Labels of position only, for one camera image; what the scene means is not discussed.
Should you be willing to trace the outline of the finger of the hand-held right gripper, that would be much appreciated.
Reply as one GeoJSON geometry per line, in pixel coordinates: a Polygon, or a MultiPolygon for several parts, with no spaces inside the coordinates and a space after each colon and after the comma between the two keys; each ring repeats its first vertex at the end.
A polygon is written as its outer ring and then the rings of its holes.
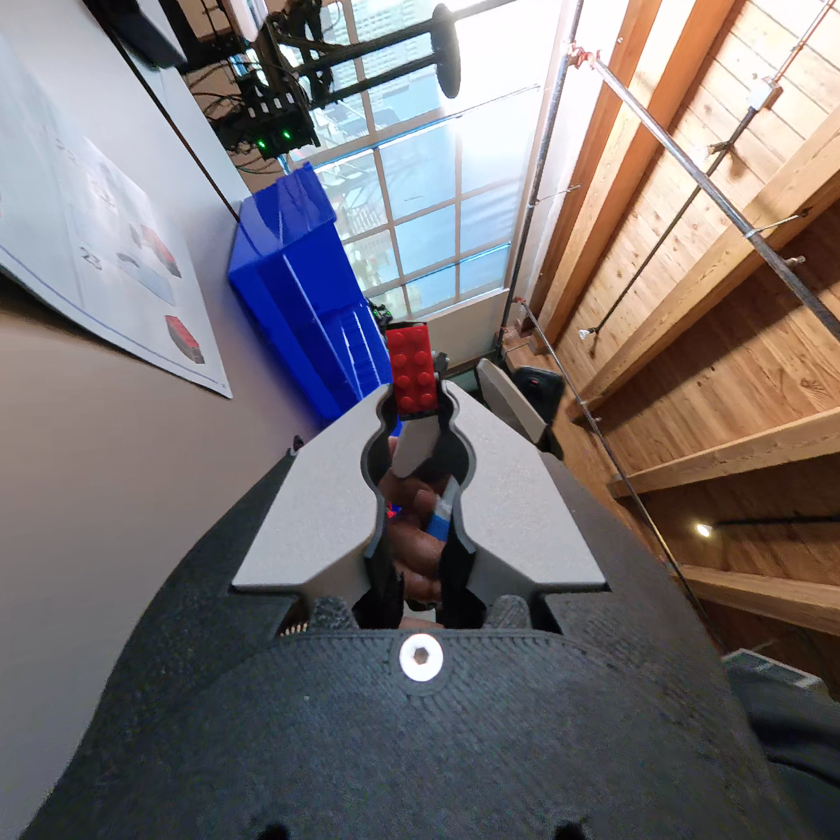
{"type": "Polygon", "coordinates": [[[478,363],[476,374],[490,411],[540,451],[564,459],[552,430],[564,395],[561,374],[527,365],[508,374],[487,359],[478,363]]]}
{"type": "Polygon", "coordinates": [[[437,415],[402,421],[402,430],[392,452],[392,473],[399,479],[414,474],[433,454],[440,435],[437,415]]]}

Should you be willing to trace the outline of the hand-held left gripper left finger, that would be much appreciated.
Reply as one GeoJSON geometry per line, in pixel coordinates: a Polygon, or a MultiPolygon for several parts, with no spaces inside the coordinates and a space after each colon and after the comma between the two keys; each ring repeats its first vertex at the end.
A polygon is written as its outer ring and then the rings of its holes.
{"type": "Polygon", "coordinates": [[[292,594],[309,607],[335,597],[362,604],[363,627],[399,627],[403,579],[386,545],[377,486],[395,422],[392,385],[380,385],[292,456],[235,591],[292,594]]]}

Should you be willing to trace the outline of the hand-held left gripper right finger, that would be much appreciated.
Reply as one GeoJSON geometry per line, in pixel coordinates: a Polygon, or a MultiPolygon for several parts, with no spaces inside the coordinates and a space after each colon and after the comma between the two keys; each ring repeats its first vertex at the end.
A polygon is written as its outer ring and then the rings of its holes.
{"type": "Polygon", "coordinates": [[[440,566],[444,625],[481,625],[498,598],[533,607],[544,595],[607,592],[608,583],[547,466],[539,445],[547,425],[510,381],[484,385],[490,408],[452,381],[443,384],[453,411],[457,477],[452,542],[440,566]]]}

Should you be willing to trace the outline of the red grey brick model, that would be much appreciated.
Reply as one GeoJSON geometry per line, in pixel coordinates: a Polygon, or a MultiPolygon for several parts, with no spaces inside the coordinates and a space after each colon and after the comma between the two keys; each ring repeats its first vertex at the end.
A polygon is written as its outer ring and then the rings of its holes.
{"type": "Polygon", "coordinates": [[[436,355],[425,322],[393,322],[385,328],[392,390],[399,420],[435,416],[440,407],[436,355]]]}

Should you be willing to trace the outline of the blue plastic bin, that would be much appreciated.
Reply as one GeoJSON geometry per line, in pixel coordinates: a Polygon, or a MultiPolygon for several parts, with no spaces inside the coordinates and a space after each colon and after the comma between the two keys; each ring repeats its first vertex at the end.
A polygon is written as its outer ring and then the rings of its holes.
{"type": "Polygon", "coordinates": [[[228,266],[231,285],[325,425],[342,414],[329,390],[339,366],[322,320],[364,298],[336,221],[305,164],[243,202],[228,266]]]}
{"type": "Polygon", "coordinates": [[[344,414],[380,385],[391,384],[392,368],[366,299],[331,312],[322,326],[339,366],[329,390],[344,414]]]}

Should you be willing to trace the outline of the person's right hand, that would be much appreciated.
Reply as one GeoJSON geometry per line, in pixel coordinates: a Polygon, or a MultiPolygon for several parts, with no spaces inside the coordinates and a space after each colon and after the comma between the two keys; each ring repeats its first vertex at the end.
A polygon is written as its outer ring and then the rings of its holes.
{"type": "Polygon", "coordinates": [[[386,541],[396,572],[402,577],[405,598],[416,604],[442,604],[438,566],[444,543],[426,532],[450,476],[438,470],[421,477],[398,477],[388,468],[378,488],[385,502],[399,509],[385,524],[386,541]]]}

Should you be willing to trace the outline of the large paned window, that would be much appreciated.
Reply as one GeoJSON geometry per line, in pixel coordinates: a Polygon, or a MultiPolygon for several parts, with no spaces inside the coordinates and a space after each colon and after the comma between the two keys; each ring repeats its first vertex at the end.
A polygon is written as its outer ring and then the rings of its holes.
{"type": "Polygon", "coordinates": [[[433,67],[315,111],[310,163],[362,289],[396,319],[507,285],[568,4],[511,2],[456,23],[458,96],[433,67]]]}

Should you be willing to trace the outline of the threaded metal rod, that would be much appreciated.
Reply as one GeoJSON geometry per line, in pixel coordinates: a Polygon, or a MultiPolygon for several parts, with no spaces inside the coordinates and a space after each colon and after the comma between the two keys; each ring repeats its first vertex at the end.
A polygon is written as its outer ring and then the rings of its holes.
{"type": "Polygon", "coordinates": [[[732,151],[737,139],[748,127],[749,119],[744,118],[738,124],[738,127],[732,134],[731,138],[717,145],[719,151],[718,157],[711,164],[710,169],[708,171],[704,171],[688,156],[688,153],[677,144],[677,142],[667,133],[666,129],[657,122],[652,114],[643,107],[634,94],[618,80],[616,75],[608,69],[607,65],[600,57],[597,56],[596,53],[584,50],[581,47],[575,47],[570,51],[570,62],[575,67],[580,67],[582,65],[591,66],[591,68],[602,77],[604,83],[609,87],[609,89],[629,107],[632,114],[639,118],[643,127],[654,137],[661,147],[677,161],[677,163],[696,184],[695,190],[689,198],[686,199],[684,206],[681,207],[672,223],[667,226],[664,233],[660,236],[656,246],[644,259],[641,266],[633,274],[630,281],[627,282],[623,291],[619,294],[616,301],[608,309],[606,315],[602,317],[602,320],[596,327],[599,327],[602,330],[602,328],[606,325],[607,320],[612,316],[613,312],[617,308],[618,304],[631,290],[635,281],[641,277],[650,260],[656,255],[659,247],[666,241],[667,237],[670,236],[673,228],[676,226],[676,223],[682,218],[697,195],[699,193],[705,193],[710,200],[717,205],[728,221],[735,227],[736,231],[740,233],[742,239],[748,244],[748,254],[757,254],[773,270],[776,276],[783,281],[785,286],[792,294],[794,294],[801,305],[813,314],[822,326],[827,329],[832,336],[834,336],[835,339],[838,339],[838,318],[829,311],[827,306],[824,305],[814,293],[804,286],[798,276],[793,272],[793,269],[786,265],[782,258],[763,238],[763,233],[765,232],[777,229],[796,220],[804,219],[807,215],[815,216],[816,210],[801,209],[796,213],[784,217],[772,224],[755,226],[750,223],[744,213],[737,209],[735,205],[732,204],[732,202],[724,195],[721,189],[711,180],[711,173],[716,170],[718,164],[723,160],[723,157],[732,151]]]}

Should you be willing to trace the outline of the white vent grille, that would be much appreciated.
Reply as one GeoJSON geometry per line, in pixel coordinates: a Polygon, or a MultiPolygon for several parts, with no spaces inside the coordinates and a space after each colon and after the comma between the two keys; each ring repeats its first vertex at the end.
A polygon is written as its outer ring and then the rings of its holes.
{"type": "Polygon", "coordinates": [[[784,684],[799,690],[809,690],[828,695],[824,680],[799,668],[782,663],[747,648],[739,648],[721,657],[721,664],[730,672],[742,670],[763,679],[784,684]]]}

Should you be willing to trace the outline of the person's black jacket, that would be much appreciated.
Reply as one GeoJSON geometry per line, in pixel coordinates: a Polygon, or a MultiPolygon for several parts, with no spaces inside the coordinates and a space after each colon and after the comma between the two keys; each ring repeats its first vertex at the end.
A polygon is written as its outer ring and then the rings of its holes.
{"type": "Polygon", "coordinates": [[[838,702],[770,670],[725,665],[766,759],[803,822],[820,838],[839,838],[838,702]]]}

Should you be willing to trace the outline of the brick instruction booklet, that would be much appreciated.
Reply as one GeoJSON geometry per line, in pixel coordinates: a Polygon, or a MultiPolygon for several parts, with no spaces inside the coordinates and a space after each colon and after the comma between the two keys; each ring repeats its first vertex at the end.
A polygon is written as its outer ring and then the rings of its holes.
{"type": "Polygon", "coordinates": [[[2,269],[98,338],[231,398],[181,230],[1,43],[2,269]]]}

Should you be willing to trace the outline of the black monitor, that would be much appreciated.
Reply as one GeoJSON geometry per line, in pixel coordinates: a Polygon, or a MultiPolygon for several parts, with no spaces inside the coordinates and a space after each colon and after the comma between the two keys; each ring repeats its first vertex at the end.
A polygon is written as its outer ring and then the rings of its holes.
{"type": "Polygon", "coordinates": [[[117,35],[148,63],[183,67],[187,58],[159,1],[85,1],[103,28],[117,35]]]}

